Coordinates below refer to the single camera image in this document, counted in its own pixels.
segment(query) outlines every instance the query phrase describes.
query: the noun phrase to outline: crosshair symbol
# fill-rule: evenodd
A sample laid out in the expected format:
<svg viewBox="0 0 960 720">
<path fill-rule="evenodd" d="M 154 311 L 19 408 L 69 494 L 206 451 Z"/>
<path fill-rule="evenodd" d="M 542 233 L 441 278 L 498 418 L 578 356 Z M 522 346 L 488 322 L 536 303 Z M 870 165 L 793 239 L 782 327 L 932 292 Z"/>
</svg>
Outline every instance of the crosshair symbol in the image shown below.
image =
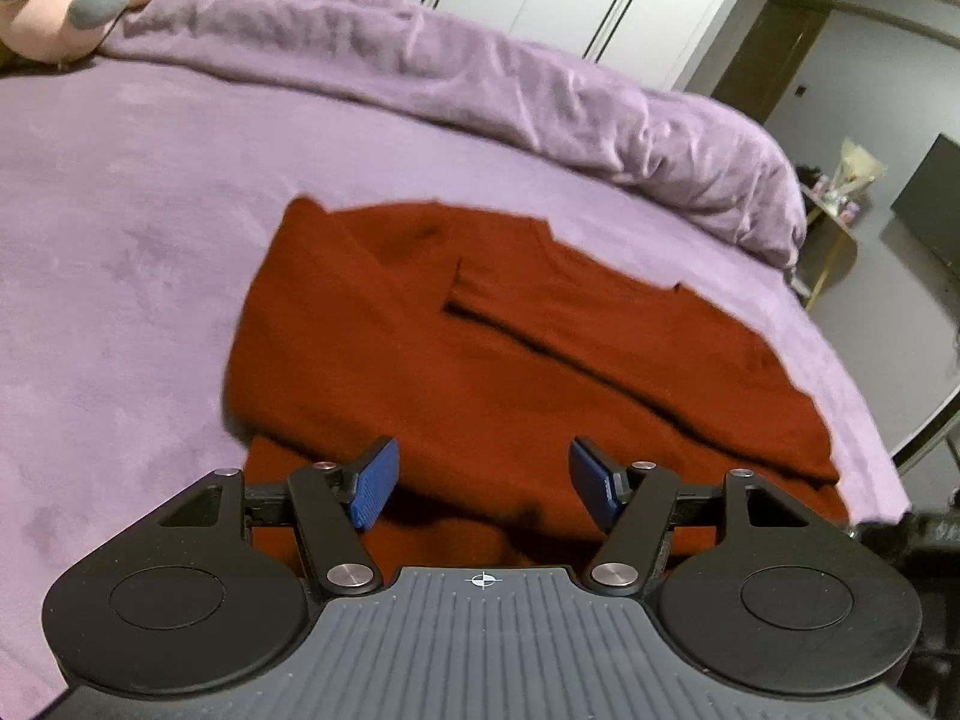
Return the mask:
<svg viewBox="0 0 960 720">
<path fill-rule="evenodd" d="M 487 589 L 487 587 L 489 587 L 495 581 L 503 581 L 503 580 L 497 579 L 496 577 L 492 577 L 490 574 L 484 572 L 482 574 L 477 574 L 475 577 L 470 577 L 467 581 L 469 581 L 471 584 L 474 584 L 474 586 L 481 587 L 482 589 Z"/>
</svg>

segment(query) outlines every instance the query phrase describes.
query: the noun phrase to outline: television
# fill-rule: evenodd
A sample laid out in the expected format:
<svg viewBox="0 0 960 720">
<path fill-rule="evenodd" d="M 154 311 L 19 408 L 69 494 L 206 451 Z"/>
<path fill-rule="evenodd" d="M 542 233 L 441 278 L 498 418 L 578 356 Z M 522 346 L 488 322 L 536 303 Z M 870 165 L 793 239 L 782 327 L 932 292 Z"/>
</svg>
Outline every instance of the television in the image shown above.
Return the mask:
<svg viewBox="0 0 960 720">
<path fill-rule="evenodd" d="M 960 143 L 940 135 L 893 211 L 913 236 L 960 278 Z"/>
</svg>

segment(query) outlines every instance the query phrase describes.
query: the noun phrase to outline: gray ribbed plate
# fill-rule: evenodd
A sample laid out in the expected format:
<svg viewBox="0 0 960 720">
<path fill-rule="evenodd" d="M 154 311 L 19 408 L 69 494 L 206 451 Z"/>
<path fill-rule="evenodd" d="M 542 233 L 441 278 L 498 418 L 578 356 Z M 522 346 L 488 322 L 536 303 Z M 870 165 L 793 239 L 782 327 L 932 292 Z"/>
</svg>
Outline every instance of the gray ribbed plate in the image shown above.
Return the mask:
<svg viewBox="0 0 960 720">
<path fill-rule="evenodd" d="M 789 668 L 784 654 L 784 668 Z M 879 685 L 784 701 L 680 659 L 634 601 L 560 568 L 405 568 L 388 590 L 333 601 L 289 658 L 237 688 L 174 701 L 78 689 L 55 720 L 920 720 Z"/>
</svg>

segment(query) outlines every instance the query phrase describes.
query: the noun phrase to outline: purple blanket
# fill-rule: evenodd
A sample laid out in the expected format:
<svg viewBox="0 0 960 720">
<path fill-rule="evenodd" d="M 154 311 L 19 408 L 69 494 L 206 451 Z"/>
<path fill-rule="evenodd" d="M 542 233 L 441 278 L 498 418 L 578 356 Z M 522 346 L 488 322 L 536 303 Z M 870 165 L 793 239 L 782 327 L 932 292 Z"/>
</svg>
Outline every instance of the purple blanket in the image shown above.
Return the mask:
<svg viewBox="0 0 960 720">
<path fill-rule="evenodd" d="M 497 138 L 636 189 L 780 268 L 805 235 L 789 161 L 740 114 L 402 0 L 153 0 L 102 51 Z"/>
</svg>

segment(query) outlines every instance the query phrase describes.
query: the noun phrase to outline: silver bolt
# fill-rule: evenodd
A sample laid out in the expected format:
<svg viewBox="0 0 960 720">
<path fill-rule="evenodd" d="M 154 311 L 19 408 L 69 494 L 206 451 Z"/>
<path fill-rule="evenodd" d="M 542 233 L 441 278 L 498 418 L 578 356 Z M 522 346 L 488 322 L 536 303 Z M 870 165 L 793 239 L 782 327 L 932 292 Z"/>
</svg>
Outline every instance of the silver bolt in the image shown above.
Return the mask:
<svg viewBox="0 0 960 720">
<path fill-rule="evenodd" d="M 640 579 L 640 574 L 632 565 L 626 565 L 625 562 L 602 562 L 594 567 L 590 576 L 599 584 L 606 584 L 608 587 L 626 587 Z"/>
<path fill-rule="evenodd" d="M 326 572 L 326 577 L 339 587 L 362 587 L 373 581 L 373 569 L 358 562 L 342 562 Z"/>
</svg>

